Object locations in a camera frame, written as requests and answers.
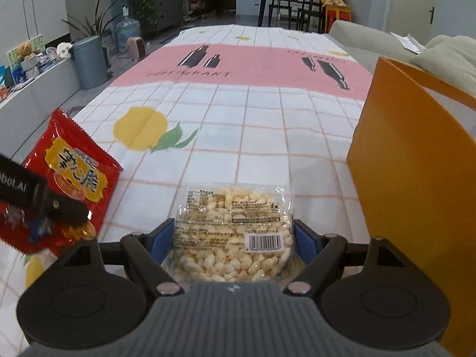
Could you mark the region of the red snack bag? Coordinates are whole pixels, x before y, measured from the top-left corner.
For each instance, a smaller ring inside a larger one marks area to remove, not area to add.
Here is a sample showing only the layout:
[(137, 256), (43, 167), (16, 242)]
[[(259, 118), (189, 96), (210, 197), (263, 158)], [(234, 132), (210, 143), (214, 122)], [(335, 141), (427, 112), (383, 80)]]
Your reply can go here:
[(89, 221), (73, 227), (1, 202), (2, 242), (25, 255), (44, 249), (60, 255), (98, 233), (123, 169), (66, 113), (53, 112), (47, 130), (19, 165), (45, 178), (53, 192), (83, 202)]

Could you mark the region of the puffed rice snack packet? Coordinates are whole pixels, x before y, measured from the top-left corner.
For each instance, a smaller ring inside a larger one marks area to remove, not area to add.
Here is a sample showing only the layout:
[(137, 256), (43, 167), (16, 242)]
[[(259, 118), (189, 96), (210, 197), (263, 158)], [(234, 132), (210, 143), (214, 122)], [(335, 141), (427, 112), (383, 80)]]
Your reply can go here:
[(282, 282), (298, 269), (290, 184), (191, 184), (164, 261), (179, 282)]

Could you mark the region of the orange cardboard storage box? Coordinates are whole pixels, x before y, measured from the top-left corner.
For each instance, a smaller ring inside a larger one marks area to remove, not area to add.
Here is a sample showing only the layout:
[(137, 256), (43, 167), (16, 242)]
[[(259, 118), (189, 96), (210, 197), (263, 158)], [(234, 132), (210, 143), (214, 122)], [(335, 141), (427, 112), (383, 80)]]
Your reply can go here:
[(391, 240), (450, 300), (441, 340), (475, 354), (475, 98), (380, 58), (347, 164), (368, 231)]

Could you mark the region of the teddy bear toy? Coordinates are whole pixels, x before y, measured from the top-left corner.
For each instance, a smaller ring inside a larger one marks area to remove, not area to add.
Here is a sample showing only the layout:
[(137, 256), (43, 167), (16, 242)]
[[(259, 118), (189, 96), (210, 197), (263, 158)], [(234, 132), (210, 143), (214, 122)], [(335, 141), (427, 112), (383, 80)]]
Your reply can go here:
[(20, 44), (16, 49), (17, 61), (22, 63), (24, 60), (28, 59), (32, 54), (32, 45), (29, 42), (24, 42)]

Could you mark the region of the grey blue trash bin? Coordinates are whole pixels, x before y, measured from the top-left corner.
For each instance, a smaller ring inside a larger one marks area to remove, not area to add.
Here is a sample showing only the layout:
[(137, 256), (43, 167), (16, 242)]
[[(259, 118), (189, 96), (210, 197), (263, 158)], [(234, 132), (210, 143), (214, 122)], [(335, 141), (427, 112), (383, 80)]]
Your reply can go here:
[(107, 64), (99, 35), (75, 41), (70, 52), (83, 90), (90, 90), (107, 81)]

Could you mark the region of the checkered pink tablecloth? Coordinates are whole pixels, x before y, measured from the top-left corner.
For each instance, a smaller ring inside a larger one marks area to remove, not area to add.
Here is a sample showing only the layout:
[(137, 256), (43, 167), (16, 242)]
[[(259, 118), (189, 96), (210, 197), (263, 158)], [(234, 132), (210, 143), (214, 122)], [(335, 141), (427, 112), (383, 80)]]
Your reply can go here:
[(293, 222), (369, 242), (347, 155), (371, 81), (328, 36), (278, 27), (193, 27), (130, 68), (71, 118), (123, 169), (98, 233), (60, 255), (1, 240), (1, 354), (135, 329), (162, 296), (120, 240), (175, 220), (191, 184), (290, 184)]

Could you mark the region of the pink small heater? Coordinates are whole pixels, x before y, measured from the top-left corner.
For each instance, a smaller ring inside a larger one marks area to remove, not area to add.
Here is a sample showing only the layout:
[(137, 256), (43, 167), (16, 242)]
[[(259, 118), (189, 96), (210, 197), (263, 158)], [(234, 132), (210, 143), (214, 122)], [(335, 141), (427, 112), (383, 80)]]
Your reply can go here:
[(127, 39), (127, 57), (130, 60), (143, 60), (146, 57), (146, 46), (140, 36), (133, 36)]

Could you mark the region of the large water bottle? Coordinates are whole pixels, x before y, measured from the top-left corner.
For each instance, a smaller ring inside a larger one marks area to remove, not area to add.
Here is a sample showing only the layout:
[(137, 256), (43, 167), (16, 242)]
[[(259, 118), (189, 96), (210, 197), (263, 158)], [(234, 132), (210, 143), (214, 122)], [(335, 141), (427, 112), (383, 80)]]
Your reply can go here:
[(140, 37), (140, 22), (129, 15), (123, 16), (123, 19), (116, 25), (115, 34), (117, 37), (117, 46), (119, 53), (125, 53), (127, 50), (127, 41), (131, 37)]

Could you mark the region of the paper on sofa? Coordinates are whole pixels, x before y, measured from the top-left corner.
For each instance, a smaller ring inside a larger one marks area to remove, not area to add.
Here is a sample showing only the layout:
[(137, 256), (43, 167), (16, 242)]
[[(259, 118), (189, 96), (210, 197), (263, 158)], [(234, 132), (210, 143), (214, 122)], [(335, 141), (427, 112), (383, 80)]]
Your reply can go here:
[(414, 54), (420, 54), (421, 52), (426, 50), (423, 44), (421, 44), (410, 34), (402, 36), (392, 32), (391, 35), (393, 35), (393, 37), (395, 37), (405, 49), (410, 52), (413, 52)]

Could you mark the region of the dark cabinet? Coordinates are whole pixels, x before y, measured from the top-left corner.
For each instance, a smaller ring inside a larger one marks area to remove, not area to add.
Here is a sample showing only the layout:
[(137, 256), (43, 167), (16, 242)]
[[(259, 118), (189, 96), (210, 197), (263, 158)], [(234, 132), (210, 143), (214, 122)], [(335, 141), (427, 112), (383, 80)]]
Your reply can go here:
[(156, 13), (155, 32), (179, 27), (183, 18), (182, 0), (153, 0)]

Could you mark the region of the beige cushion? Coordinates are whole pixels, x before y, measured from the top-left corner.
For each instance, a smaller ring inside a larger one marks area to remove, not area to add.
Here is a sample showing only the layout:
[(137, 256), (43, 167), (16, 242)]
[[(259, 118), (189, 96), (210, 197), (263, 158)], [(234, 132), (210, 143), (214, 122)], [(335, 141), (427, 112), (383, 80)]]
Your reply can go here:
[(466, 35), (438, 35), (411, 64), (475, 96), (476, 40)]

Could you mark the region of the orange stool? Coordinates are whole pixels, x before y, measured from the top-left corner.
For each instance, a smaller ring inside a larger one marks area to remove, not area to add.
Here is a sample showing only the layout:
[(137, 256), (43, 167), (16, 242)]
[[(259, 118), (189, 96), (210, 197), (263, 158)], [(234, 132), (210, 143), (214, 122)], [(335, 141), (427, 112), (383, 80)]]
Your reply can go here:
[(332, 25), (335, 21), (343, 20), (347, 22), (352, 21), (352, 11), (351, 8), (347, 5), (339, 6), (339, 5), (332, 5), (332, 4), (325, 4), (325, 24), (324, 30), (326, 33), (329, 33)]

